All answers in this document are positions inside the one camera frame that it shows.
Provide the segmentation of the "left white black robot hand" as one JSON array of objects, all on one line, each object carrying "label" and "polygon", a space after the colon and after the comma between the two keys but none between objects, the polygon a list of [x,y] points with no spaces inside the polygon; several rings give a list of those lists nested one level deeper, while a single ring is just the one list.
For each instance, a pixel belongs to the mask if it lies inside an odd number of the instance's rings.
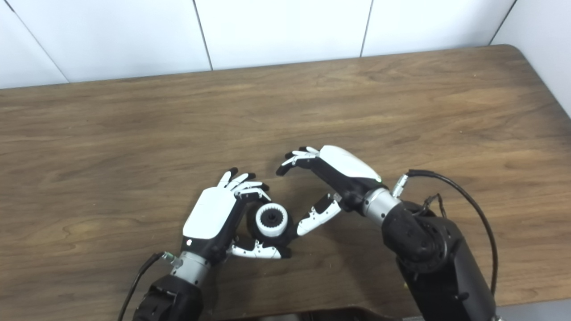
[{"label": "left white black robot hand", "polygon": [[180,260],[202,265],[221,263],[234,255],[257,259],[289,259],[292,251],[257,239],[237,239],[237,228],[250,203],[268,204],[269,187],[254,181],[255,173],[238,174],[236,167],[204,189],[183,226]]}]

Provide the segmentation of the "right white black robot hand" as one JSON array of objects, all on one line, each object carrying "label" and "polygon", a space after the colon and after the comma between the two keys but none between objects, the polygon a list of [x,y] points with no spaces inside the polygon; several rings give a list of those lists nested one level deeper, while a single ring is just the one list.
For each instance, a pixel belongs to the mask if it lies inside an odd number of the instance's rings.
[{"label": "right white black robot hand", "polygon": [[290,169],[310,170],[333,189],[317,201],[295,225],[295,235],[303,236],[328,222],[341,211],[364,215],[363,207],[369,192],[383,187],[380,175],[367,163],[343,148],[324,145],[320,150],[301,147],[285,155],[277,169],[284,176]]}]

